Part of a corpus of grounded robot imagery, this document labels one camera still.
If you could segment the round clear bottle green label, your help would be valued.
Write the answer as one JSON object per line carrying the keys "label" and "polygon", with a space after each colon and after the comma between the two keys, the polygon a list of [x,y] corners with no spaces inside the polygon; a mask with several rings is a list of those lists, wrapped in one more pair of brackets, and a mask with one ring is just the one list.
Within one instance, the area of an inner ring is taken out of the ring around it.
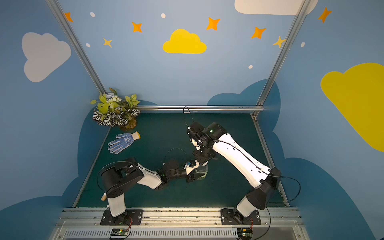
{"label": "round clear bottle green label", "polygon": [[200,165],[198,168],[195,169],[195,173],[197,175],[197,180],[203,180],[207,173],[208,173],[208,162],[204,163],[203,165]]}

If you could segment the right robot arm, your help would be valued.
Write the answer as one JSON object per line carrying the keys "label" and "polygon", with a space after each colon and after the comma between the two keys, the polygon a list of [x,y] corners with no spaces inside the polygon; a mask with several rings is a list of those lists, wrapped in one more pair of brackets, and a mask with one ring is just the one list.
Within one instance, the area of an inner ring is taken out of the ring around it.
{"label": "right robot arm", "polygon": [[191,143],[196,150],[193,152],[195,162],[186,164],[186,175],[206,165],[216,154],[230,162],[253,187],[236,206],[234,213],[238,217],[249,217],[256,210],[264,210],[278,190],[281,171],[269,168],[257,161],[245,151],[232,136],[219,124],[212,123],[203,127],[197,122],[187,127]]}

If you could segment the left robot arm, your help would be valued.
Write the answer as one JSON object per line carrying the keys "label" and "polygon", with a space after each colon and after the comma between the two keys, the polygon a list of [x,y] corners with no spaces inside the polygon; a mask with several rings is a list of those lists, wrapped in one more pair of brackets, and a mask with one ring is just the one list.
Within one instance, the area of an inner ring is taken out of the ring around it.
{"label": "left robot arm", "polygon": [[201,166],[198,161],[186,162],[180,167],[178,161],[170,160],[156,172],[143,167],[135,158],[129,158],[105,166],[98,177],[103,184],[102,200],[108,201],[108,213],[116,218],[126,212],[124,194],[136,184],[162,190],[172,180],[185,179],[187,183],[202,180],[207,172],[208,167]]}

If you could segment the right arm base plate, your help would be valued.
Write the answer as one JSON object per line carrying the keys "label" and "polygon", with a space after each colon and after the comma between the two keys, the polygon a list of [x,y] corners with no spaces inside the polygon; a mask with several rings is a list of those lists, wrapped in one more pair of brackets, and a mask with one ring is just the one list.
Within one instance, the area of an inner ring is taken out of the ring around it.
{"label": "right arm base plate", "polygon": [[220,211],[222,225],[261,225],[258,210],[253,211],[248,217],[241,215],[236,209],[223,208]]}

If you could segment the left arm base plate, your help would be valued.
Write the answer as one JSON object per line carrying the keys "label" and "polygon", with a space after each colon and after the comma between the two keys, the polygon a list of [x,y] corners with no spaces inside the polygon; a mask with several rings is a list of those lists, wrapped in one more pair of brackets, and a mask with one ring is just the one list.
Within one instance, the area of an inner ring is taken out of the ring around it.
{"label": "left arm base plate", "polygon": [[103,213],[101,226],[139,226],[143,218],[143,210],[126,209],[124,213],[113,217],[110,209],[106,209]]}

